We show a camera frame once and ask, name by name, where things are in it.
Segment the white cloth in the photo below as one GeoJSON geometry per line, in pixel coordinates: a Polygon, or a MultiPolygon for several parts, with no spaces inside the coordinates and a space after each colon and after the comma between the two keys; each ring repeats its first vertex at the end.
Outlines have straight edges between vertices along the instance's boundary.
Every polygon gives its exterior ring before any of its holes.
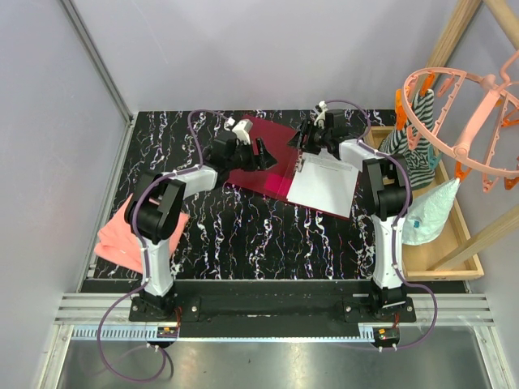
{"type": "Polygon", "coordinates": [[[417,246],[434,241],[447,223],[459,187],[455,178],[414,199],[405,217],[402,243],[417,246]]]}

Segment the teal clothespin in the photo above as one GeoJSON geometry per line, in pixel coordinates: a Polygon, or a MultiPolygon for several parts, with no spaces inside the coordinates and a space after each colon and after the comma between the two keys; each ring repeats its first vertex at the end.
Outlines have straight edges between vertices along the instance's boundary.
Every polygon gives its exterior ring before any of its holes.
{"type": "Polygon", "coordinates": [[[432,147],[432,144],[430,144],[428,154],[429,154],[429,169],[434,170],[434,169],[436,169],[436,166],[438,166],[443,153],[439,152],[438,155],[435,156],[434,148],[432,147]]]}

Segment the gray wall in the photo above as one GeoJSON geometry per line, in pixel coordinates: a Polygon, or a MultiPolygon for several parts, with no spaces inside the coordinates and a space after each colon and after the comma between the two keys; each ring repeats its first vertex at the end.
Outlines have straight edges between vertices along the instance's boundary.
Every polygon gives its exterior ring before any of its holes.
{"type": "MultiPolygon", "coordinates": [[[[510,6],[519,15],[519,2],[509,2],[510,6]]],[[[469,27],[464,39],[449,62],[450,67],[465,69],[476,74],[498,74],[503,62],[508,59],[515,49],[501,32],[486,7],[482,7],[469,27]]],[[[519,64],[510,70],[513,79],[519,79],[519,64]]],[[[519,96],[519,88],[510,89],[519,96]]],[[[463,95],[458,97],[449,113],[449,121],[442,131],[444,137],[454,142],[468,117],[474,111],[482,97],[478,87],[461,90],[463,95]]],[[[483,156],[487,149],[488,140],[492,131],[491,126],[485,126],[478,134],[471,150],[471,155],[483,156]]],[[[494,165],[514,168],[519,156],[519,128],[511,127],[501,132],[494,165]]],[[[449,173],[453,173],[454,163],[446,160],[449,173]]],[[[472,234],[478,232],[489,222],[505,213],[512,206],[519,203],[519,187],[505,190],[503,182],[498,182],[496,188],[489,194],[481,189],[481,174],[472,173],[461,184],[458,193],[461,210],[472,234]]],[[[519,295],[519,231],[511,233],[506,238],[480,254],[485,276],[472,283],[475,292],[485,293],[488,296],[492,313],[495,316],[497,328],[508,355],[515,380],[519,383],[519,338],[517,337],[517,296],[519,295]]]]}
{"type": "Polygon", "coordinates": [[[33,387],[124,130],[56,0],[0,12],[0,377],[33,387]]]}
{"type": "Polygon", "coordinates": [[[455,0],[75,0],[136,110],[394,107],[455,0]]]}

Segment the green striped cloth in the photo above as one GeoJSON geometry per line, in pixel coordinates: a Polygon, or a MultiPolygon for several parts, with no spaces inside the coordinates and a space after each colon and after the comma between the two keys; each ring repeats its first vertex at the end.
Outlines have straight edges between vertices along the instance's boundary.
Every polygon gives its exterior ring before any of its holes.
{"type": "MultiPolygon", "coordinates": [[[[424,97],[420,93],[416,94],[413,101],[413,112],[428,130],[434,126],[433,104],[435,93],[429,89],[424,97]]],[[[420,138],[414,150],[409,150],[407,143],[406,128],[411,126],[409,119],[405,123],[404,130],[399,131],[395,128],[389,136],[382,141],[379,150],[386,154],[402,154],[407,163],[409,179],[413,190],[429,185],[435,177],[434,169],[429,168],[429,147],[431,143],[425,138],[420,138]]],[[[417,130],[413,126],[413,135],[416,136],[417,130]]]]}

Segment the pink towel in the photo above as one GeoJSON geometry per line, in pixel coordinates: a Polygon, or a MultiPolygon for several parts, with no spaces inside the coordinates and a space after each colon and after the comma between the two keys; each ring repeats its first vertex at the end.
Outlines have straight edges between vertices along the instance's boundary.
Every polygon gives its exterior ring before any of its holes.
{"type": "MultiPolygon", "coordinates": [[[[137,237],[131,233],[130,225],[124,221],[124,211],[127,209],[129,202],[130,198],[119,208],[106,226],[97,233],[100,242],[97,243],[94,252],[107,261],[142,274],[143,264],[140,259],[137,237]]],[[[187,219],[189,219],[188,215],[180,214],[177,228],[169,240],[169,252],[171,254],[177,248],[182,231],[186,227],[187,219]]]]}

